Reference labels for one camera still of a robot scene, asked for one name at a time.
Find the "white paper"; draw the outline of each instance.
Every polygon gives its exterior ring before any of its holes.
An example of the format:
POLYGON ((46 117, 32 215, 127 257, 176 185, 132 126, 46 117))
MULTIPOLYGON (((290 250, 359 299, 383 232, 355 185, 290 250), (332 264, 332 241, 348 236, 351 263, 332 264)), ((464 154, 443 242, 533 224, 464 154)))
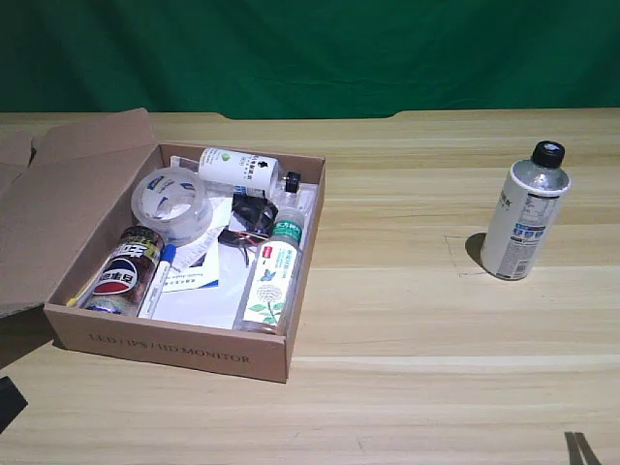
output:
POLYGON ((192 264, 195 264, 198 259, 207 253, 212 244, 217 243, 217 237, 231 220, 233 197, 213 198, 209 199, 209 202, 213 212, 211 224, 204 234, 194 242, 176 249, 176 256, 172 261, 172 271, 182 273, 192 264))
POLYGON ((215 242, 206 254, 185 271, 179 273, 171 269, 166 278, 164 293, 217 286, 219 276, 219 252, 215 242))
MULTIPOLYGON (((317 187, 314 184, 302 184, 300 188, 300 192, 303 193, 300 205, 303 204, 304 209, 309 208, 301 239, 302 250, 305 247, 309 225, 315 215, 313 207, 317 187)), ((232 221, 232 226, 235 225, 236 220, 232 221)), ((214 247, 217 247, 219 252, 218 286, 162 294, 153 319, 224 329, 233 327, 250 268, 245 266, 243 254, 238 249, 217 242, 214 247)), ((248 249, 250 264, 254 260, 252 250, 248 249)))

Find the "marker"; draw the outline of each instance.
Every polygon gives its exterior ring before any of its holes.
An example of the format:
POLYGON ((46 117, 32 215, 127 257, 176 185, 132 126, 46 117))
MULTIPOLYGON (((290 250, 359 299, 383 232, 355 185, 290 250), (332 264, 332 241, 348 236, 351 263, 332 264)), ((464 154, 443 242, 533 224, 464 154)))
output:
POLYGON ((159 297, 162 295, 162 290, 164 289, 168 272, 171 269, 174 255, 176 255, 176 246, 168 244, 164 247, 162 259, 157 265, 155 276, 153 276, 151 285, 148 287, 144 301, 139 308, 138 318, 153 318, 153 312, 155 311, 159 297))

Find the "wood grain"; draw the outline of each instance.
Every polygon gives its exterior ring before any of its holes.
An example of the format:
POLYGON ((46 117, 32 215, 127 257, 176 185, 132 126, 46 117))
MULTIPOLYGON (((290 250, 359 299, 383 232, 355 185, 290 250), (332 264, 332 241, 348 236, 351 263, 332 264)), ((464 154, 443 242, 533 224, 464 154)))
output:
MULTIPOLYGON (((0 114, 0 137, 88 116, 0 114)), ((152 121, 159 140, 327 157, 291 379, 47 343, 0 372, 30 403, 0 463, 565 464, 570 431, 620 463, 620 109, 152 121), (499 281, 466 242, 543 139, 566 145, 574 188, 532 274, 499 281)))

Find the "blue marker cap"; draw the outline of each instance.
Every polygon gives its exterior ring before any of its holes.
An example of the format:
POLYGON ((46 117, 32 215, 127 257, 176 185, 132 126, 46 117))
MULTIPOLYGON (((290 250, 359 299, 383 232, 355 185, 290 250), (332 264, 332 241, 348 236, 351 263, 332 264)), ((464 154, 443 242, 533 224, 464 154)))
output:
POLYGON ((174 256, 176 255, 176 246, 172 244, 168 244, 164 247, 164 252, 162 252, 162 262, 172 263, 174 260, 174 256))

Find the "barcode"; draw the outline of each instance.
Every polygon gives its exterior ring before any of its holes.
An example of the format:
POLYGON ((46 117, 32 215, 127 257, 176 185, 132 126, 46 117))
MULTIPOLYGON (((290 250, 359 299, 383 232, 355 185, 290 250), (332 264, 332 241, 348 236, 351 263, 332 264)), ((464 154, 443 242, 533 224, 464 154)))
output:
POLYGON ((514 270, 514 274, 523 274, 525 272, 525 268, 527 268, 527 260, 521 260, 516 264, 516 269, 514 270))

